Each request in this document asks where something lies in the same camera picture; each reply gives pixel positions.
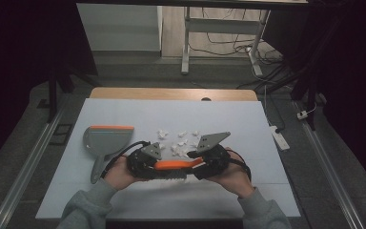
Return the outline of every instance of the gray sweatshirt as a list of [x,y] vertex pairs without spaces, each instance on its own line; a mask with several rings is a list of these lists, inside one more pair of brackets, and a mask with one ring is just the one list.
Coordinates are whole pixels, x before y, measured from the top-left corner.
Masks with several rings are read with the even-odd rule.
[[[100,179],[89,192],[78,191],[65,206],[58,228],[105,228],[110,200],[117,190]],[[239,198],[246,229],[291,228],[290,222],[274,200],[266,201],[256,188],[249,198]]]

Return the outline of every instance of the white desk leg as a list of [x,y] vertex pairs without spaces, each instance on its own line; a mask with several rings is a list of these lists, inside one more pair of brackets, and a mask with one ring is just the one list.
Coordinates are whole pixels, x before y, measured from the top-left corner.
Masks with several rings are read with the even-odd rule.
[[184,24],[185,24],[185,34],[184,34],[183,56],[182,56],[182,74],[188,74],[189,73],[190,7],[186,8]]
[[260,24],[257,29],[257,33],[254,38],[254,44],[252,45],[252,49],[248,52],[249,58],[251,58],[252,66],[254,68],[254,73],[256,76],[263,75],[263,72],[260,69],[260,66],[258,65],[257,58],[256,58],[256,52],[257,47],[261,39],[261,35],[264,32],[264,27],[266,26],[267,17],[269,16],[270,11],[269,10],[262,10],[261,11],[261,19]]

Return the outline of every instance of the sleeve cuff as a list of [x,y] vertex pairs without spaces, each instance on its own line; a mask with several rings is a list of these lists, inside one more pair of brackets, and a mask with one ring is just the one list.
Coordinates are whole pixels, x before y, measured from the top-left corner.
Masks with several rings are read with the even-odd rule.
[[114,189],[103,178],[100,178],[97,183],[89,190],[87,198],[97,204],[107,204],[112,199],[118,190]]
[[255,188],[252,195],[248,198],[238,198],[239,204],[245,215],[262,216],[269,211],[271,203],[261,196],[260,191]]

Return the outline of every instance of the white power strip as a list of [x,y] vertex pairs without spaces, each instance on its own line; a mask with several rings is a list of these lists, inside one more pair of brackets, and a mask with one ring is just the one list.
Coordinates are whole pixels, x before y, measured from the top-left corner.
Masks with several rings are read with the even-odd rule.
[[271,126],[270,130],[272,131],[273,138],[275,143],[277,143],[278,148],[282,151],[290,149],[287,141],[284,139],[284,136],[281,133],[276,133],[275,130],[277,129],[276,126]]

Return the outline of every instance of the hand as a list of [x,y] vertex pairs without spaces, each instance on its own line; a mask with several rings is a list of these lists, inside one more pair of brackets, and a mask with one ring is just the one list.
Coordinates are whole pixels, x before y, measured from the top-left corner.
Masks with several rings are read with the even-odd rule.
[[115,161],[107,172],[105,180],[117,190],[123,190],[137,181],[147,181],[146,179],[132,176],[127,168],[127,159],[125,156],[121,156]]
[[[243,162],[239,155],[232,152],[231,148],[226,147],[225,149],[228,151],[231,158]],[[240,198],[248,198],[254,192],[254,187],[245,170],[243,170],[239,165],[233,163],[230,163],[228,168],[225,169],[222,174],[209,177],[207,180],[220,184],[227,191],[237,194]]]

